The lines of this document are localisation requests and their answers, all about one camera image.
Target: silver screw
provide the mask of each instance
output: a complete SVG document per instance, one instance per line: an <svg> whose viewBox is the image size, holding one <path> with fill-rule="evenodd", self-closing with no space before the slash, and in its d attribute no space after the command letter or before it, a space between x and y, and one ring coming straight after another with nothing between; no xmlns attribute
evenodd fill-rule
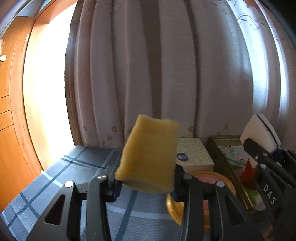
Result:
<svg viewBox="0 0 296 241"><path fill-rule="evenodd" d="M217 181L216 185L217 187L223 188L225 186L225 183L222 181Z"/></svg>
<svg viewBox="0 0 296 241"><path fill-rule="evenodd" d="M101 174L101 175L98 176L99 180L104 180L106 178L107 178L107 176L105 174Z"/></svg>
<svg viewBox="0 0 296 241"><path fill-rule="evenodd" d="M186 173L186 174L184 174L183 178L185 180L190 180L192 178L192 176L190 174Z"/></svg>
<svg viewBox="0 0 296 241"><path fill-rule="evenodd" d="M70 187L72 187L74 185L74 182L72 182L72 181L67 181L66 183L65 183L65 187L67 187L67 188L70 188Z"/></svg>

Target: floral tissue box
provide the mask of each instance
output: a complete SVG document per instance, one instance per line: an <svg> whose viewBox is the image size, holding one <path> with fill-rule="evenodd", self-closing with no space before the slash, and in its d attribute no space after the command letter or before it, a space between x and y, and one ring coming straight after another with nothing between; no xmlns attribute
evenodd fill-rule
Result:
<svg viewBox="0 0 296 241"><path fill-rule="evenodd" d="M199 138L179 138L177 164L183 166L186 173L212 171L214 162Z"/></svg>

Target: purple oval label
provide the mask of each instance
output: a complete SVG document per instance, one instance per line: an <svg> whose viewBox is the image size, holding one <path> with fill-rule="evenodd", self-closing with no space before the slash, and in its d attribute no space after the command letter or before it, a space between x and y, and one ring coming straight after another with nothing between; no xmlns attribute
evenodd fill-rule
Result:
<svg viewBox="0 0 296 241"><path fill-rule="evenodd" d="M178 153L178 154L177 154L177 158L178 158L178 160L180 160L180 161L188 161L188 157L186 156L185 153Z"/></svg>

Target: pink curtain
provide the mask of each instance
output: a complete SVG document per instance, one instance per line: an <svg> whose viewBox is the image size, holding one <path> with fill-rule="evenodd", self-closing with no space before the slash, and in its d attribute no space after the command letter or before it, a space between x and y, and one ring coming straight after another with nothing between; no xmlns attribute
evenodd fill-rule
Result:
<svg viewBox="0 0 296 241"><path fill-rule="evenodd" d="M138 114L205 141L263 113L295 149L296 51L258 1L85 0L77 40L84 145L122 148Z"/></svg>

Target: plaid fabric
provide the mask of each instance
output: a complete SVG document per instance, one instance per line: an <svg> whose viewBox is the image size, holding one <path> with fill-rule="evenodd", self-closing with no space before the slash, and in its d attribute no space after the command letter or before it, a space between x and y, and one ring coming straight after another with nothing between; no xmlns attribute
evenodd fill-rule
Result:
<svg viewBox="0 0 296 241"><path fill-rule="evenodd" d="M1 218L18 241L25 241L66 181L80 184L94 175L110 175L120 157L118 150L76 146L27 186L2 212ZM122 187L117 201L107 203L107 212L113 241L178 240L180 227L167 212L165 194L150 195ZM83 201L81 241L86 240L85 225L86 201Z"/></svg>

